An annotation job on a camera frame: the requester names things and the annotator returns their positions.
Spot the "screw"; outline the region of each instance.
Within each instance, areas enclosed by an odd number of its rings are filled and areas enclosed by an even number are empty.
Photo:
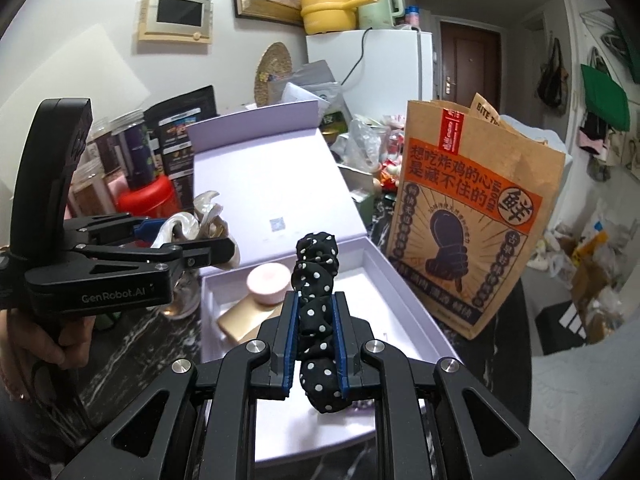
[[[171,365],[171,370],[177,374],[183,374],[191,369],[191,361],[188,359],[178,359]]]
[[[440,368],[442,368],[447,374],[452,374],[460,370],[460,363],[453,357],[445,357],[440,361]]]
[[[265,345],[264,341],[253,339],[246,344],[246,349],[252,354],[259,354],[266,348],[266,346],[267,345]]]
[[[385,344],[378,339],[372,339],[371,341],[367,341],[364,345],[369,352],[372,354],[377,354],[378,352],[382,352],[385,349]]]

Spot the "door handle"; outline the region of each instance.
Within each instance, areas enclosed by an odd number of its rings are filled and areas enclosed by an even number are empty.
[[[445,84],[445,94],[451,93],[451,85],[455,85],[455,83],[452,83],[450,76],[447,76],[447,81]]]

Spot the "glass jar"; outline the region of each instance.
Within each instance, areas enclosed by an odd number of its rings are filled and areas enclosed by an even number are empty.
[[[69,203],[76,216],[106,215],[116,212],[113,198],[104,181],[99,158],[78,166],[71,178]]]
[[[111,137],[124,170],[129,189],[148,186],[156,179],[156,166],[142,110],[136,110],[111,121]]]
[[[110,175],[120,169],[120,163],[115,151],[115,139],[111,137],[111,127],[107,119],[96,119],[89,130],[86,149],[80,159],[81,164],[99,158],[104,174]]]

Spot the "red container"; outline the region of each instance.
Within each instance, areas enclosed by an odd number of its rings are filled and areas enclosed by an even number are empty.
[[[151,218],[169,218],[180,212],[174,185],[166,175],[135,191],[125,191],[118,197],[117,209],[121,213]]]

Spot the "pink round compact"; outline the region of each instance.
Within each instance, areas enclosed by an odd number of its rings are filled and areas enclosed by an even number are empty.
[[[283,264],[263,264],[249,273],[246,287],[258,303],[281,303],[285,293],[291,289],[291,271]]]

